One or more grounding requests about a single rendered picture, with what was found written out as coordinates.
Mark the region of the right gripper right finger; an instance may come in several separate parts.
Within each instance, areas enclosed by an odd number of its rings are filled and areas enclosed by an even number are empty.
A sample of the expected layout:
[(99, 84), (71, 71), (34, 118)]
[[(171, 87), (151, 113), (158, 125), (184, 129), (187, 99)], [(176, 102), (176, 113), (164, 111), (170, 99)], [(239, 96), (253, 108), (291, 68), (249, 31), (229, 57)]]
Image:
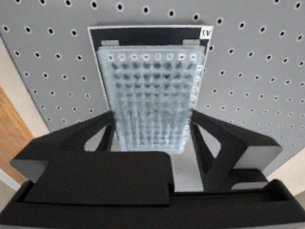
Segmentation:
[[(198, 125), (220, 143), (214, 158)], [(193, 110), (193, 148), (204, 191), (217, 190), (231, 173), (262, 172), (283, 150), (272, 137)]]

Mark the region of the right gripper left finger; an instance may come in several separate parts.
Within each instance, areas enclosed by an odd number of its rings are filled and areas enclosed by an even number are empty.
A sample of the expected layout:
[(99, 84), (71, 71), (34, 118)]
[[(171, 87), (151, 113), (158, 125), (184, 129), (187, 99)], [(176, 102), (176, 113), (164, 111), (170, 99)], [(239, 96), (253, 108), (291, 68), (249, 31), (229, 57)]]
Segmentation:
[(104, 127), (106, 127), (105, 132), (95, 151), (110, 151), (115, 131), (112, 111), (107, 111), (91, 119), (33, 138), (23, 149), (85, 151), (86, 142)]

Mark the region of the white well plate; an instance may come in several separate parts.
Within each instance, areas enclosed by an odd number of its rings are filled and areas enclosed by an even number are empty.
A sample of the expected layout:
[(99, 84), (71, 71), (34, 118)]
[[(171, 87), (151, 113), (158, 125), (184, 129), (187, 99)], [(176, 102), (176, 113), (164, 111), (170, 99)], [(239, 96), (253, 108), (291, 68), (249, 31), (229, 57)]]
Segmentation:
[(205, 48), (98, 48), (121, 151), (183, 154), (205, 63)]

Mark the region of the grey flat base plate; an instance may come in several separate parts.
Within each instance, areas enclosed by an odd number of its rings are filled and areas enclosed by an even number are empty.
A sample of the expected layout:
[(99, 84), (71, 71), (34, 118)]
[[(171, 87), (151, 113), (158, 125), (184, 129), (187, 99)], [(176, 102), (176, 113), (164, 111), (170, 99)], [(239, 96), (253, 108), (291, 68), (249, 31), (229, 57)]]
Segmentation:
[(0, 0), (0, 41), (48, 132), (108, 111), (87, 27), (213, 26), (195, 109), (305, 148), (305, 0)]

